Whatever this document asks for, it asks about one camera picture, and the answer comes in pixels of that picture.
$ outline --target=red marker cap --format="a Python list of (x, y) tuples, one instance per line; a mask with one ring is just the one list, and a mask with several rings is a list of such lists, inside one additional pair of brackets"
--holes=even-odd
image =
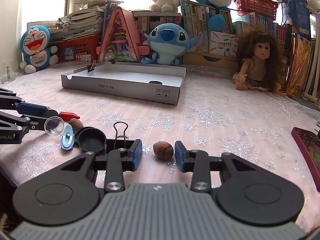
[(72, 118), (80, 119), (80, 116), (78, 116), (78, 115), (76, 115), (74, 113), (67, 113), (67, 112), (60, 112), (59, 117), (63, 121), (67, 121), (67, 122), (69, 122)]

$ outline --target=clear plastic dome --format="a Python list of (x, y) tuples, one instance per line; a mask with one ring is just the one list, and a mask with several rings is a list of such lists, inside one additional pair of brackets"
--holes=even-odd
[(49, 117), (44, 123), (44, 130), (51, 136), (62, 135), (64, 129), (64, 122), (60, 117)]

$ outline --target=doll dress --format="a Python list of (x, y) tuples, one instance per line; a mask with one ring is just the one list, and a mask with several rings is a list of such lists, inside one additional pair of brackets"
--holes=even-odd
[[(266, 68), (265, 68), (265, 60), (261, 60), (255, 55), (252, 58), (244, 58), (242, 63), (245, 63), (248, 66), (247, 76), (245, 80), (245, 84), (250, 86), (250, 89), (258, 89), (261, 91), (268, 91), (267, 88), (261, 86), (262, 80), (266, 75)], [(239, 73), (235, 73), (232, 79), (240, 80)]]

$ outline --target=cardboard box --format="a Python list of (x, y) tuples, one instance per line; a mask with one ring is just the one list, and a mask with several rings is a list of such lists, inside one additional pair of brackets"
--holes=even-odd
[(176, 105), (184, 67), (117, 62), (99, 63), (61, 75), (62, 87)]
[(233, 73), (238, 70), (238, 62), (235, 58), (196, 51), (184, 54), (182, 64), (224, 68), (233, 71)]
[(236, 58), (238, 36), (227, 33), (210, 33), (210, 53)]

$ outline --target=red basket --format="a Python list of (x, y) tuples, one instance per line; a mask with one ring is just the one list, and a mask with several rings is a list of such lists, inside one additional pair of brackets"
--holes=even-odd
[(238, 15), (243, 16), (251, 12), (256, 12), (276, 20), (278, 3), (271, 0), (234, 0), (237, 5)]
[(50, 43), (50, 45), (58, 47), (59, 62), (86, 60), (93, 62), (98, 59), (97, 47), (99, 42), (100, 35), (92, 35), (69, 41), (58, 41)]

